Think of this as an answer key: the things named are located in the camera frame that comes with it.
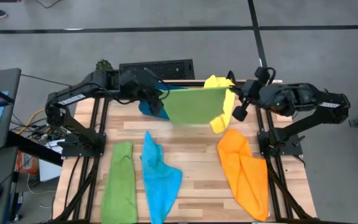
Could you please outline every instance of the wooden tabletop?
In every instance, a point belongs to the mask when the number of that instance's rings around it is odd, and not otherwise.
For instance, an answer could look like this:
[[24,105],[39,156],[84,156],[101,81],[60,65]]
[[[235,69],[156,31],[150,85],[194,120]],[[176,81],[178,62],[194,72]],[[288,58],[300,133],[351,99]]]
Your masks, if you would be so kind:
[[[98,121],[102,111],[102,103],[98,110]],[[75,119],[84,126],[89,126],[93,108],[93,99],[83,100],[76,107]],[[249,106],[248,116],[244,122],[231,119],[229,128],[240,131],[249,141],[254,157],[261,157],[256,133],[259,130],[255,108]],[[268,128],[264,111],[262,112],[265,128]],[[276,127],[289,125],[292,120],[273,114]],[[142,180],[142,166],[139,156],[142,154],[144,134],[149,131],[154,141],[163,146],[164,161],[169,166],[183,171],[183,181],[178,197],[166,219],[166,222],[252,222],[255,221],[234,200],[226,176],[221,167],[216,145],[222,134],[213,134],[208,124],[196,126],[173,126],[170,122],[142,115],[138,103],[120,105],[110,102],[106,121],[108,141],[104,156],[100,160],[94,195],[91,222],[100,222],[100,205],[104,185],[108,176],[112,145],[117,142],[133,142],[133,160],[136,178],[137,213],[139,222],[150,222],[149,209]],[[68,179],[76,158],[66,159],[56,192],[53,216],[63,211]],[[310,188],[303,164],[293,156],[282,156],[283,168],[289,191],[298,203],[311,216],[316,216]],[[76,193],[80,179],[82,159],[80,159],[70,187],[68,201]],[[285,216],[285,207],[281,192],[277,189],[280,199],[281,214]],[[85,216],[88,190],[85,192],[80,218]],[[270,216],[274,220],[273,205],[269,196]]]

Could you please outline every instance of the green towel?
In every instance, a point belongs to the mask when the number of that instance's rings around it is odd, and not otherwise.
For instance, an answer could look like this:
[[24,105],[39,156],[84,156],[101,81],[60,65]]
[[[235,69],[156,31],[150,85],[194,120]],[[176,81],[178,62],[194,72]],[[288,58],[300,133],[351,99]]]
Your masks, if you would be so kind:
[[223,114],[227,88],[170,90],[162,102],[173,124],[208,124]]
[[131,142],[113,145],[109,175],[101,204],[101,220],[103,224],[137,223]]

